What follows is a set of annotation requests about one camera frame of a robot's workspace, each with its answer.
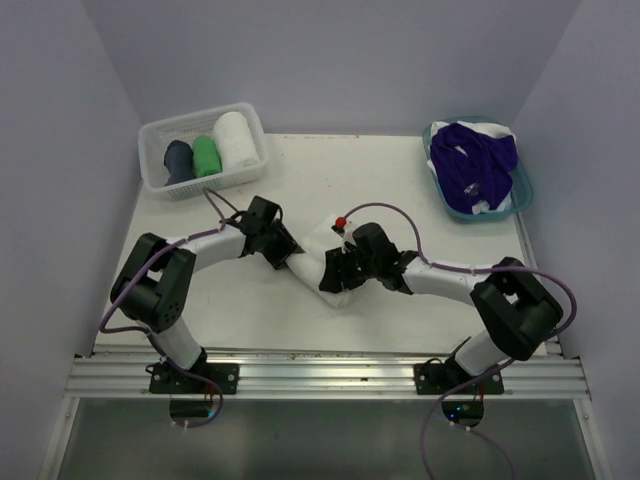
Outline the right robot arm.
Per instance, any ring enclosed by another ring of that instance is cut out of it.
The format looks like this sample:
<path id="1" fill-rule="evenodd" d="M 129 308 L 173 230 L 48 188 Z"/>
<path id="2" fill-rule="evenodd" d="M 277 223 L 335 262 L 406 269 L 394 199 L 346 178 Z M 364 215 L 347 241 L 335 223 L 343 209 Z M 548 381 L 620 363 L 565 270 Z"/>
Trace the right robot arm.
<path id="1" fill-rule="evenodd" d="M 529 359 L 563 317 L 556 299 L 515 258 L 477 273 L 430 264 L 414 250 L 400 251 L 377 223 L 353 227 L 339 218 L 331 230 L 342 245 L 325 252 L 321 291 L 338 294 L 377 280 L 393 292 L 443 297 L 476 309 L 484 330 L 445 362 L 424 366 L 424 377 L 440 389 L 468 392 L 500 362 Z"/>

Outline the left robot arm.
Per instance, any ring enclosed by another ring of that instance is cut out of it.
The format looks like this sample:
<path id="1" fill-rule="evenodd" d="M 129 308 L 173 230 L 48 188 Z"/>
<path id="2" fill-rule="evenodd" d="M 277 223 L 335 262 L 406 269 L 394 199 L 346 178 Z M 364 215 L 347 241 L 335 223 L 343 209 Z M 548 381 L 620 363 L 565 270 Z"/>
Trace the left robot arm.
<path id="1" fill-rule="evenodd" d="M 176 239 L 153 233 L 139 237 L 110 292 L 111 306 L 99 326 L 104 334 L 126 332 L 109 328 L 121 311 L 134 321 L 150 344 L 173 366 L 172 379 L 185 392 L 201 390 L 208 379 L 203 347 L 183 319 L 192 277 L 218 263 L 259 254 L 275 270 L 303 249 L 286 229 L 281 207 L 254 197 L 246 210 L 223 218 L 211 230 Z"/>

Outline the dark blue towel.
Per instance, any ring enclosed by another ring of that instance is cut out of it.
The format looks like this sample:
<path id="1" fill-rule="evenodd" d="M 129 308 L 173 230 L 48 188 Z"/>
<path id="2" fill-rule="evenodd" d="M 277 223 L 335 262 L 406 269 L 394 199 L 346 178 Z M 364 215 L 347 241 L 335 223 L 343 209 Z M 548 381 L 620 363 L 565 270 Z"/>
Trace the dark blue towel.
<path id="1" fill-rule="evenodd" d="M 167 146 L 163 160 L 169 173 L 166 186 L 188 182 L 196 178 L 193 158 L 193 150 L 186 142 L 174 140 Z"/>

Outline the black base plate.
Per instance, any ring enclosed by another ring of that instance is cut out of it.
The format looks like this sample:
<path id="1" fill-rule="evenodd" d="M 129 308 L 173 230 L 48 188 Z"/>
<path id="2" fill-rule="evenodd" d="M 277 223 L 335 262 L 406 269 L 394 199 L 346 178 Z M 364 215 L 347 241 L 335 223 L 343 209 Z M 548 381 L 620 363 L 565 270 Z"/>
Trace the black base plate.
<path id="1" fill-rule="evenodd" d="M 472 376 L 451 359 L 441 361 L 432 358 L 413 366 L 413 379 L 418 395 L 440 396 L 470 381 Z M 475 380 L 473 384 L 459 390 L 458 394 L 501 395 L 504 392 L 502 376 L 497 373 L 484 380 Z"/>
<path id="2" fill-rule="evenodd" d="M 165 395 L 213 394 L 214 387 L 204 380 L 179 373 L 167 363 L 148 365 L 145 372 L 151 376 L 149 392 Z M 196 373 L 214 382 L 223 395 L 234 395 L 240 378 L 240 367 L 234 363 L 207 363 Z"/>

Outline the aluminium mounting rail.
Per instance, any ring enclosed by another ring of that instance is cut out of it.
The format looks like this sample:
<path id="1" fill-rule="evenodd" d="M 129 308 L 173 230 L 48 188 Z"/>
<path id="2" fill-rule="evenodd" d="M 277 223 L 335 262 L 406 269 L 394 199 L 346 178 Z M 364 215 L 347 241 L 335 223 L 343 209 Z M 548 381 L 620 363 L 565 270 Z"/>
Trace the aluminium mounting rail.
<path id="1" fill-rule="evenodd" d="M 147 347 L 101 345 L 73 361 L 64 394 L 71 398 L 149 396 L 146 367 L 158 356 Z M 235 364 L 236 399 L 413 400 L 417 354 L 233 351 L 211 349 L 212 363 Z M 534 357 L 502 372 L 504 400 L 583 400 L 590 396 L 577 360 Z"/>

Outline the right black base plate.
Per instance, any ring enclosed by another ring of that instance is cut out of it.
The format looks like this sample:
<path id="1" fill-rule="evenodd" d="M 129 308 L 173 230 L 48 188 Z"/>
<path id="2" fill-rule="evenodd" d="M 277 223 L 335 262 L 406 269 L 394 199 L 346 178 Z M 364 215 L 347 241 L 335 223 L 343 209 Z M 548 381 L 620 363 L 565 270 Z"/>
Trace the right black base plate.
<path id="1" fill-rule="evenodd" d="M 413 366 L 413 379 L 418 395 L 440 396 L 470 381 L 472 376 L 451 359 L 441 361 L 432 358 Z M 475 380 L 473 384 L 459 390 L 458 394 L 501 395 L 504 392 L 502 376 L 497 373 L 484 380 Z"/>

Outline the green rolled towel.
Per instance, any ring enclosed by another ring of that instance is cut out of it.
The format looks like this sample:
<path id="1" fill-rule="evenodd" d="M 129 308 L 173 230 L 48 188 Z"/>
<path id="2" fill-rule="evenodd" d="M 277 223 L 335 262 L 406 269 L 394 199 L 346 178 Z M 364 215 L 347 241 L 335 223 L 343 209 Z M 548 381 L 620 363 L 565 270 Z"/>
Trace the green rolled towel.
<path id="1" fill-rule="evenodd" d="M 221 158 L 214 140 L 207 135 L 198 136 L 193 144 L 194 172 L 198 178 L 222 172 Z"/>

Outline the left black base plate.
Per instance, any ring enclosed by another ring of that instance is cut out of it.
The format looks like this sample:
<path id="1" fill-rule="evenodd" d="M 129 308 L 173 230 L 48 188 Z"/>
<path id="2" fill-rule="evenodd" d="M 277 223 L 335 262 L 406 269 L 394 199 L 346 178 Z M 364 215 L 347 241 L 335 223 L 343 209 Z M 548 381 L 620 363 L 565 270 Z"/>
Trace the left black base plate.
<path id="1" fill-rule="evenodd" d="M 179 373 L 167 363 L 148 365 L 145 372 L 151 376 L 149 392 L 165 395 L 213 394 L 214 387 L 204 380 Z M 223 395 L 234 395 L 240 378 L 240 367 L 234 363 L 207 363 L 196 373 L 214 382 Z"/>

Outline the white rolled towel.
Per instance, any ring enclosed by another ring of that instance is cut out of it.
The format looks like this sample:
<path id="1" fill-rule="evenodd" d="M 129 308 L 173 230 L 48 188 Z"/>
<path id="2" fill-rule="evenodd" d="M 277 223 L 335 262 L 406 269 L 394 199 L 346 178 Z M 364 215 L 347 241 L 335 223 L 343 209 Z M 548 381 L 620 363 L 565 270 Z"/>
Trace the white rolled towel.
<path id="1" fill-rule="evenodd" d="M 212 129 L 212 138 L 224 171 L 247 168 L 259 162 L 248 121 L 241 113 L 232 111 L 222 115 Z"/>

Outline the white towel pile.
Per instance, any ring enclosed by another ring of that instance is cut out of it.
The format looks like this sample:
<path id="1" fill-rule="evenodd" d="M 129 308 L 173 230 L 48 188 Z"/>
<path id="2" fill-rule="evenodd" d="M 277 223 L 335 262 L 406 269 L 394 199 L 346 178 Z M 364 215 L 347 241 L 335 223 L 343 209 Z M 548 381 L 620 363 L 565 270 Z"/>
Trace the white towel pile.
<path id="1" fill-rule="evenodd" d="M 338 217 L 338 214 L 330 213 L 298 240 L 303 252 L 291 254 L 286 260 L 286 265 L 300 281 L 329 306 L 334 309 L 344 309 L 354 299 L 352 292 L 330 293 L 319 289 L 326 269 L 325 252 L 343 246 L 342 236 L 333 230 Z"/>

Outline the white plastic basket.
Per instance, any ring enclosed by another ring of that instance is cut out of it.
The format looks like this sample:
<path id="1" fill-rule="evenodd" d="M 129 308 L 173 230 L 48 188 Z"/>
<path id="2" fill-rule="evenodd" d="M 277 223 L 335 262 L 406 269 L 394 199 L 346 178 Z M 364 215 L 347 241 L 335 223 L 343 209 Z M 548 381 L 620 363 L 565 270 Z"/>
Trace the white plastic basket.
<path id="1" fill-rule="evenodd" d="M 138 134 L 147 191 L 182 200 L 255 181 L 267 165 L 266 137 L 248 103 L 236 103 L 148 123 Z"/>

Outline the teal plastic basin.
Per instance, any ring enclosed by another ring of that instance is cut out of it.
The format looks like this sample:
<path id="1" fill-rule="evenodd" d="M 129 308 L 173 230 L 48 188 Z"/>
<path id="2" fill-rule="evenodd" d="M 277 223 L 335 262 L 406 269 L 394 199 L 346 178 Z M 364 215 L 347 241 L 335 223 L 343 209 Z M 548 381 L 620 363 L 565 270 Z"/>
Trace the teal plastic basin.
<path id="1" fill-rule="evenodd" d="M 476 213 L 466 214 L 456 211 L 449 205 L 441 189 L 435 167 L 433 166 L 431 160 L 430 145 L 432 134 L 441 127 L 441 124 L 450 123 L 463 123 L 467 126 L 469 126 L 470 124 L 480 125 L 480 130 L 483 133 L 486 133 L 486 130 L 484 128 L 485 124 L 488 125 L 487 129 L 489 133 L 492 133 L 494 131 L 493 125 L 496 125 L 497 130 L 506 129 L 506 126 L 502 125 L 497 120 L 486 116 L 452 117 L 445 120 L 434 121 L 424 129 L 422 134 L 422 143 L 427 158 L 427 166 L 434 181 L 436 191 L 447 214 L 454 220 L 462 223 L 488 223 L 501 221 L 508 217 L 515 216 L 516 214 L 524 212 L 531 205 L 534 199 L 534 190 L 527 171 L 521 162 L 519 162 L 517 167 L 510 173 L 513 182 L 512 189 L 509 193 L 509 196 L 502 203 L 501 207 L 498 210 L 480 209 Z"/>

